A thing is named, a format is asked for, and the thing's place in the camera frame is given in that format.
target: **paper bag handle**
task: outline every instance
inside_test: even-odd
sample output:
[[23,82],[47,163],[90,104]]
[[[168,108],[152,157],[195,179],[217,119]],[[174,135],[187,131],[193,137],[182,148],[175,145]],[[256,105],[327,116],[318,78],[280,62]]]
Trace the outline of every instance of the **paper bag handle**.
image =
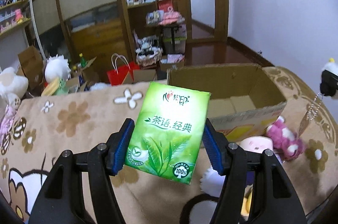
[[119,55],[117,53],[114,53],[112,55],[112,65],[113,65],[113,68],[115,69],[115,71],[116,71],[117,74],[119,74],[119,72],[117,71],[117,65],[116,65],[116,61],[117,61],[118,58],[120,58],[129,67],[129,70],[131,70],[130,65],[128,64],[128,61],[127,61],[126,57],[123,56],[123,55]]

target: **bead chain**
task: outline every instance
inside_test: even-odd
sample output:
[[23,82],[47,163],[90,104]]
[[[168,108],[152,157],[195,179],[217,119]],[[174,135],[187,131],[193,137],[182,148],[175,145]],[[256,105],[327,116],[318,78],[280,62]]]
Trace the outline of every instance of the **bead chain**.
[[[316,100],[319,98],[319,96],[321,96],[321,98],[320,98],[321,100],[320,100],[318,106],[316,106],[317,109],[316,109],[316,111],[314,112],[312,118],[310,119],[310,112],[312,112],[312,109],[313,109],[313,107],[315,106],[315,102],[316,102]],[[308,119],[309,121],[312,121],[312,120],[317,116],[319,107],[320,107],[320,105],[321,105],[321,103],[322,103],[322,99],[323,99],[323,94],[321,94],[321,93],[319,92],[319,93],[316,95],[315,99],[313,100],[312,105],[310,106],[310,108],[309,108],[309,110],[308,110],[308,113],[307,113],[307,115],[306,115],[306,119]]]

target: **green tissue pack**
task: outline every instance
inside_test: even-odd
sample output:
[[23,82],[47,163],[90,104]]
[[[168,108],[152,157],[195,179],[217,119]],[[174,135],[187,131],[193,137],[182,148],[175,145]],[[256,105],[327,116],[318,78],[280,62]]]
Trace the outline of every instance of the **green tissue pack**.
[[151,82],[129,142],[125,164],[190,184],[210,93]]

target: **white plush toy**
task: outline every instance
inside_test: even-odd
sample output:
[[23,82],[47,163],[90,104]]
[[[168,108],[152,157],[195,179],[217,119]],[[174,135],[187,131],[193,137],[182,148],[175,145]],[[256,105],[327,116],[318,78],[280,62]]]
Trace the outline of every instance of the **white plush toy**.
[[16,75],[13,67],[8,67],[0,73],[0,95],[14,109],[19,108],[27,88],[28,79]]
[[70,74],[70,68],[68,60],[63,55],[56,57],[50,57],[47,60],[45,78],[47,83],[53,82],[56,78],[67,81],[68,75]]

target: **metal screw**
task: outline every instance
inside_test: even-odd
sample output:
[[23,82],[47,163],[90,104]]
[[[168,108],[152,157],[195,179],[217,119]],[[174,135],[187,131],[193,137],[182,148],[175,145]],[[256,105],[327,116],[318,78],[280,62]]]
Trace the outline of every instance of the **metal screw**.
[[70,150],[65,150],[65,151],[62,152],[63,157],[68,157],[68,156],[70,156],[70,154],[71,154]]
[[272,156],[273,155],[273,151],[272,150],[265,150],[265,154],[267,156]]
[[231,142],[229,143],[229,148],[231,148],[232,150],[235,150],[238,148],[238,145],[236,143]]
[[103,150],[105,150],[106,148],[107,148],[107,145],[106,145],[105,143],[100,143],[100,144],[97,145],[97,149],[98,149],[99,151],[103,151]]

